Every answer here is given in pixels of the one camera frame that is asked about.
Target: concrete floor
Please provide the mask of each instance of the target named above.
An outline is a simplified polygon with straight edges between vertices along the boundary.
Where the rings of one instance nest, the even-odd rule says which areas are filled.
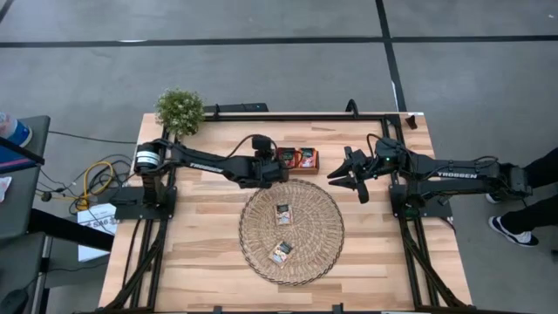
[[[558,34],[554,0],[388,0],[393,36]],[[15,0],[0,42],[122,39],[380,36],[372,0]],[[425,112],[439,158],[485,154],[526,165],[558,145],[558,42],[395,44],[407,109]],[[51,129],[134,140],[142,113],[165,88],[213,103],[266,102],[280,111],[394,111],[383,44],[0,49],[0,110],[48,114]],[[108,154],[133,147],[52,135],[44,170],[70,181]],[[536,191],[527,202],[549,193]],[[458,242],[480,308],[555,313],[558,228],[537,229],[536,249],[492,232],[482,196],[452,201]],[[36,207],[67,215],[65,203]],[[102,276],[51,293],[50,313],[94,309]]]

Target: wooden table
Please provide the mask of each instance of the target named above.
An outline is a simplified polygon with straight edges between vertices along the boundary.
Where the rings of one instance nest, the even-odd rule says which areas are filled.
[[[433,157],[425,117],[417,116],[417,124],[416,130],[403,125],[406,145]],[[161,133],[162,127],[155,123],[153,114],[146,114],[138,142],[154,140]],[[381,135],[380,123],[208,122],[195,136],[182,139],[182,143],[196,150],[226,155],[239,140],[252,133],[268,135],[280,147],[315,147],[319,151],[320,173],[293,177],[316,183],[336,200],[346,230],[337,264],[323,278],[300,287],[279,286],[260,278],[246,264],[238,243],[239,214],[255,191],[239,189],[218,174],[182,168],[177,171],[179,199],[167,233],[156,310],[210,311],[221,305],[225,311],[330,311],[333,304],[339,303],[344,303],[347,311],[412,310],[403,243],[387,192],[389,176],[366,182],[370,191],[370,202],[366,204],[358,202],[357,192],[330,186],[326,178],[341,165],[345,145],[368,151],[365,135]],[[253,152],[246,143],[238,154]],[[133,185],[139,184],[138,179],[133,181]],[[470,303],[453,231],[438,218],[425,218],[423,223],[432,266],[458,298]],[[121,288],[134,225],[135,221],[128,221],[118,227],[100,306],[112,301]],[[140,251],[142,228],[143,224],[136,238],[134,257]],[[417,269],[423,302],[427,303],[425,279],[418,265]],[[146,303],[149,277],[144,278],[140,305]]]

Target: table leg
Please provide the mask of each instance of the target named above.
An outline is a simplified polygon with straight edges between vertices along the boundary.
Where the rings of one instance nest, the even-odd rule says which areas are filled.
[[[45,232],[48,236],[76,242],[95,249],[110,251],[114,236],[70,222],[38,209],[32,209],[27,231]]]

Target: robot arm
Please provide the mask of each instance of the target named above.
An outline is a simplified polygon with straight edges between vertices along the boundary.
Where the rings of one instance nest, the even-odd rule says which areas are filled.
[[[376,156],[345,148],[343,165],[328,175],[331,185],[356,189],[361,203],[368,201],[365,180],[399,173],[407,181],[408,201],[423,207],[436,195],[495,193],[502,199],[521,199],[531,194],[525,171],[511,164],[500,164],[494,157],[477,160],[433,160],[408,150],[402,143],[378,138]],[[428,181],[432,177],[448,180]]]
[[[288,180],[289,170],[271,148],[271,144],[275,143],[263,135],[251,137],[254,156],[222,157],[163,139],[139,145],[133,170],[143,180],[143,202],[154,205],[164,201],[161,177],[176,167],[222,174],[229,181],[238,183],[240,188],[271,188],[273,182]],[[165,148],[171,150],[170,160],[160,160],[159,152]]]

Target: round woven mat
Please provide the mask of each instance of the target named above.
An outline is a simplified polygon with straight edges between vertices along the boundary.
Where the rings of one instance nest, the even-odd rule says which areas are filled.
[[[276,206],[289,204],[293,223],[276,225]],[[240,242],[248,265],[272,283],[299,285],[325,275],[341,254],[343,218],[330,195],[302,180],[261,189],[241,214]],[[275,246],[293,247],[283,268],[269,259]]]

